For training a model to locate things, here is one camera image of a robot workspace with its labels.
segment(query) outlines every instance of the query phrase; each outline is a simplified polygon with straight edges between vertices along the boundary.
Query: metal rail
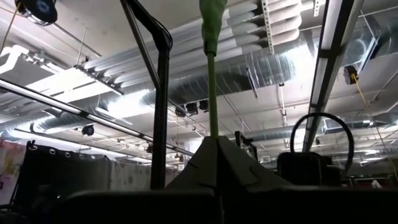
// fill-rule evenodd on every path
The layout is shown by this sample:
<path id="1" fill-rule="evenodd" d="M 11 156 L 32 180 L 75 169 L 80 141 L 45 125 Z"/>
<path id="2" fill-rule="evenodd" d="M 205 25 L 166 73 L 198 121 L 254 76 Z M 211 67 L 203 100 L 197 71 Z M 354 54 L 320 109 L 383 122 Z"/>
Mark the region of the metal rail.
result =
<path id="1" fill-rule="evenodd" d="M 109 121 L 107 119 L 101 118 L 95 114 L 91 114 L 87 111 L 84 111 L 76 106 L 70 105 L 68 103 L 64 103 L 60 100 L 56 100 L 54 98 L 52 98 L 51 96 L 46 96 L 42 93 L 36 92 L 34 90 L 31 90 L 29 88 L 26 88 L 24 86 L 20 86 L 20 85 L 16 85 L 14 83 L 11 83 L 9 81 L 3 80 L 2 78 L 0 78 L 0 89 L 6 90 L 10 93 L 14 93 L 16 95 L 28 98 L 30 100 L 33 101 L 37 101 L 39 103 L 43 103 L 47 106 L 51 106 L 54 107 L 56 109 L 71 113 L 71 114 L 75 114 L 79 117 L 85 118 L 87 120 L 96 122 L 100 125 L 106 126 L 108 128 L 120 131 L 122 133 L 125 134 L 129 134 L 131 136 L 137 137 L 139 139 L 143 139 L 145 141 L 148 142 L 153 142 L 153 138 L 146 135 L 146 134 L 142 134 L 138 131 L 126 128 L 124 126 L 121 126 L 120 124 L 117 124 L 115 122 Z M 188 152 L 184 149 L 181 149 L 179 147 L 176 146 L 172 146 L 171 144 L 166 144 L 165 145 L 166 148 L 174 150 L 176 152 L 179 152 L 181 154 L 185 154 L 188 156 L 193 156 L 192 152 Z"/>
<path id="2" fill-rule="evenodd" d="M 154 150 L 152 153 L 150 188 L 162 189 L 165 187 L 169 59 L 173 40 L 164 26 L 149 14 L 138 0 L 121 0 L 121 5 L 156 89 Z M 152 34 L 159 51 L 157 72 L 141 36 L 136 18 Z"/>
<path id="3" fill-rule="evenodd" d="M 308 113 L 325 111 L 362 4 L 363 0 L 326 1 Z M 311 149 L 320 121 L 321 117 L 308 119 L 303 151 Z"/>

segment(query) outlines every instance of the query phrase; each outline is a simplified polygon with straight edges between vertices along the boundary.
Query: black hoop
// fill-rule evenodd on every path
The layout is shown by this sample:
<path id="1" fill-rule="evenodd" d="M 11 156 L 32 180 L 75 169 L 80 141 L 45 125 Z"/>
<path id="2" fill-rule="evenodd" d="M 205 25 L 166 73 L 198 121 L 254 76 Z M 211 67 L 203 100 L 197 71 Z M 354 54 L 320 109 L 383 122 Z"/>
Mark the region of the black hoop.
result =
<path id="1" fill-rule="evenodd" d="M 297 121 L 297 123 L 294 125 L 293 130 L 292 130 L 292 134 L 290 135 L 290 151 L 291 152 L 295 152 L 294 151 L 294 137 L 295 137 L 295 134 L 296 134 L 296 130 L 299 128 L 301 123 L 303 123 L 303 121 L 305 121 L 308 118 L 316 117 L 316 116 L 324 116 L 324 117 L 332 119 L 333 121 L 336 121 L 338 124 L 341 125 L 341 127 L 344 129 L 345 133 L 347 134 L 347 138 L 348 138 L 348 158 L 347 158 L 345 169 L 344 169 L 344 172 L 343 172 L 343 175 L 346 175 L 348 170 L 349 170 L 349 168 L 351 168 L 351 165 L 353 164 L 354 137 L 353 137 L 353 133 L 351 133 L 351 131 L 349 130 L 349 127 L 347 126 L 347 124 L 344 123 L 344 121 L 342 121 L 341 119 L 339 119 L 335 115 L 332 115 L 330 113 L 310 113 L 310 114 L 307 114 L 304 117 L 300 118 Z"/>

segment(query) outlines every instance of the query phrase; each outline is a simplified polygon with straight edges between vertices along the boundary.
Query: banner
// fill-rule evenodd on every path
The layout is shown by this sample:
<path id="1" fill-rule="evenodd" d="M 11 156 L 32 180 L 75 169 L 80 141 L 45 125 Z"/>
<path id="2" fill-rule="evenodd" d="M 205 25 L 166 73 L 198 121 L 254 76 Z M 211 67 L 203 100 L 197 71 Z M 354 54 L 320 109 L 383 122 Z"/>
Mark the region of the banner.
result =
<path id="1" fill-rule="evenodd" d="M 25 146 L 0 139 L 0 205 L 11 201 L 25 152 Z"/>

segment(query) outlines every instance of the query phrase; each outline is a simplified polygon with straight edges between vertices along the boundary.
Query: black curtain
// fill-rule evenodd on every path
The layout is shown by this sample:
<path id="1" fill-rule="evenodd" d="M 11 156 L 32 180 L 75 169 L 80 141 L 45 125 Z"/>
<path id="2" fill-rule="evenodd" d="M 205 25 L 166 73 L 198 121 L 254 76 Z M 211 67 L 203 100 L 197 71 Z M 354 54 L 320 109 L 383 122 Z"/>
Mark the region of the black curtain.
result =
<path id="1" fill-rule="evenodd" d="M 38 200 L 64 198 L 82 190 L 108 190 L 110 161 L 104 155 L 63 151 L 28 142 L 14 205 L 30 210 Z"/>

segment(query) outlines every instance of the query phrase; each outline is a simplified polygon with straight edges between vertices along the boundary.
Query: spotlight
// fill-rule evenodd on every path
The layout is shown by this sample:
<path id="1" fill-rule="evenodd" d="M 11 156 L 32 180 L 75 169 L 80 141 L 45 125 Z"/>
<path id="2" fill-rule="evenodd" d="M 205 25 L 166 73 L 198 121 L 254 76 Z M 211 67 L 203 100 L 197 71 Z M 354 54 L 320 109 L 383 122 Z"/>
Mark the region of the spotlight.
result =
<path id="1" fill-rule="evenodd" d="M 180 118 L 186 117 L 185 112 L 182 111 L 182 110 L 180 110 L 180 109 L 178 109 L 178 108 L 175 109 L 175 114 L 176 114 L 178 117 L 180 117 Z"/>
<path id="2" fill-rule="evenodd" d="M 57 0 L 15 0 L 18 12 L 39 26 L 48 26 L 58 19 Z"/>
<path id="3" fill-rule="evenodd" d="M 94 134 L 94 131 L 95 130 L 93 125 L 87 125 L 83 129 L 81 129 L 81 133 L 87 136 L 92 136 Z"/>
<path id="4" fill-rule="evenodd" d="M 209 112 L 209 101 L 201 100 L 199 101 L 199 109 L 203 110 L 203 112 Z"/>
<path id="5" fill-rule="evenodd" d="M 196 102 L 194 103 L 187 103 L 187 105 L 185 105 L 185 108 L 187 109 L 187 112 L 191 115 L 196 115 L 198 114 L 198 105 Z"/>

